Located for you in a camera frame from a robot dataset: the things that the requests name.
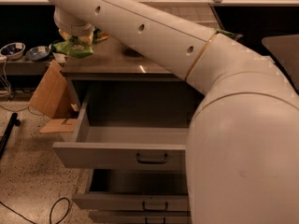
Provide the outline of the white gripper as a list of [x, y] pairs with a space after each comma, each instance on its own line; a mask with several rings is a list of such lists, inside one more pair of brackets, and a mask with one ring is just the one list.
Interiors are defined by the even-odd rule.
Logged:
[[78, 36], [78, 39], [87, 46], [93, 43], [94, 27], [91, 24], [58, 7], [55, 8], [53, 18], [56, 26], [60, 29], [59, 34], [64, 41], [72, 39], [73, 36]]

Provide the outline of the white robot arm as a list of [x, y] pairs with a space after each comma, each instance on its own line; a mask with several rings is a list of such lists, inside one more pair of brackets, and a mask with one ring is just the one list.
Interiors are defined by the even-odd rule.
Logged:
[[49, 0], [204, 94], [186, 173], [192, 224], [299, 224], [299, 102], [267, 57], [134, 0]]

